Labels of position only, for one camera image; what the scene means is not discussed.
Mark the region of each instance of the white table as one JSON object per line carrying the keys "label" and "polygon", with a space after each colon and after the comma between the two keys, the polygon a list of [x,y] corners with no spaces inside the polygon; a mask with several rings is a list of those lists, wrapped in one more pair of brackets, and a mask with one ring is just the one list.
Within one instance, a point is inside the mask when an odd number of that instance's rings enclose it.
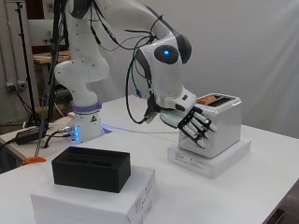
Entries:
{"label": "white table", "polygon": [[[144,108],[143,101],[133,99],[134,114],[141,118]],[[124,99],[104,104],[102,118],[127,129],[173,132],[159,119],[141,127],[133,124]],[[177,134],[153,135],[116,130],[81,145],[130,152],[132,165],[156,170],[157,200],[148,224],[260,224],[299,177],[298,139],[242,126],[242,136],[252,140],[251,153],[213,180],[167,161],[167,147],[177,141]],[[50,160],[55,156],[0,175],[1,223],[35,223],[30,193],[53,184]]]}

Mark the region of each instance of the cardboard box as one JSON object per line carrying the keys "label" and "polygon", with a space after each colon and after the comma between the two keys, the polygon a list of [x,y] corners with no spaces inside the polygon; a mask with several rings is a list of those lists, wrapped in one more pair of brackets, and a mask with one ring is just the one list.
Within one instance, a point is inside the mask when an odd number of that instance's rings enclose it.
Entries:
{"label": "cardboard box", "polygon": [[250,152],[250,140],[241,139],[220,155],[209,159],[178,146],[168,148],[168,160],[205,177],[217,178]]}
{"label": "cardboard box", "polygon": [[132,166],[120,193],[51,184],[31,199],[36,224],[142,224],[154,194],[154,170]]}

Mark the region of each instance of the table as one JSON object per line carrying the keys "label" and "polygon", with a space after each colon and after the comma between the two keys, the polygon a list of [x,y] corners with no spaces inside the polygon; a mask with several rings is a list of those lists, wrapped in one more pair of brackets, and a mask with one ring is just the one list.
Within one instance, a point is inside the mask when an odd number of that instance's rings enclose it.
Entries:
{"label": "table", "polygon": [[[69,50],[60,51],[57,62],[62,63],[68,61],[69,59],[70,59]],[[34,54],[34,63],[39,63],[39,64],[51,63],[50,53]]]}
{"label": "table", "polygon": [[[51,127],[48,129],[47,134],[51,134],[57,129],[63,128],[69,120],[71,120],[71,118],[62,118],[55,121],[54,124],[50,125]],[[18,132],[28,130],[28,129],[30,128],[0,135],[0,143],[4,144],[5,142],[14,138]],[[69,142],[63,138],[52,138],[50,140],[50,144],[55,147],[49,147],[47,149],[41,148],[39,153],[41,157],[48,157],[50,155],[57,153],[57,151],[62,151],[66,147],[70,146]],[[15,163],[15,161],[21,164],[22,159],[27,157],[33,157],[35,155],[35,152],[36,152],[36,142],[22,145],[22,146],[18,146],[16,143],[5,146],[5,148],[3,148],[1,151],[1,162],[2,162],[3,171],[6,172],[15,168],[15,166],[12,165],[13,163]]]}
{"label": "table", "polygon": [[[134,115],[141,118],[145,101],[131,97]],[[251,153],[217,179],[206,179],[167,161],[167,147],[177,133],[158,118],[150,125],[133,124],[124,99],[103,105],[105,124],[152,133],[113,133],[82,144],[131,153],[132,165],[156,170],[157,199],[146,224],[230,223],[260,224],[279,204],[299,177],[299,140],[242,126],[251,139]],[[57,154],[59,146],[51,146]],[[0,217],[3,223],[34,224],[30,192],[53,184],[50,160],[30,164],[0,175]]]}

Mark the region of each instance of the sticker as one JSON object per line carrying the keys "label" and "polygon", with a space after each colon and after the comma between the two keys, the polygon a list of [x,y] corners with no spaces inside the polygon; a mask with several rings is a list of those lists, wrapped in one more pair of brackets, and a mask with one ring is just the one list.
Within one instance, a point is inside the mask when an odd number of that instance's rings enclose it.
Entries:
{"label": "sticker", "polygon": [[143,217],[140,219],[140,221],[138,222],[138,224],[143,224]]}
{"label": "sticker", "polygon": [[93,115],[91,122],[96,122],[96,121],[97,121],[97,119],[96,119],[95,115]]}
{"label": "sticker", "polygon": [[146,209],[146,211],[144,212],[144,215],[145,215],[145,216],[148,215],[148,213],[149,213],[150,210],[151,210],[151,207],[152,207],[152,205],[151,205],[151,201],[150,201],[150,202],[149,202],[149,205],[148,205],[148,207],[147,207],[147,209]]}
{"label": "sticker", "polygon": [[176,157],[175,157],[176,161],[180,161],[182,163],[185,163],[186,165],[189,165],[189,160],[188,158],[185,158],[182,154],[176,152]]}
{"label": "sticker", "polygon": [[193,158],[190,158],[190,166],[205,170],[205,167],[203,167],[203,163]]}
{"label": "sticker", "polygon": [[150,194],[151,189],[152,189],[152,179],[149,181],[148,186],[146,187],[147,198]]}
{"label": "sticker", "polygon": [[137,214],[143,208],[141,204],[141,198],[137,199],[135,202],[135,213]]}

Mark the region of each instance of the black box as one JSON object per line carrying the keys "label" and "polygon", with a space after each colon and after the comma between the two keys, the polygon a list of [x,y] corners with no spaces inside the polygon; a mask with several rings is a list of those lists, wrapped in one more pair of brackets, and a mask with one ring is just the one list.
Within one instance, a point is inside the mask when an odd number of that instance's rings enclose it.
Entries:
{"label": "black box", "polygon": [[69,147],[52,169],[57,185],[119,193],[131,175],[130,153]]}

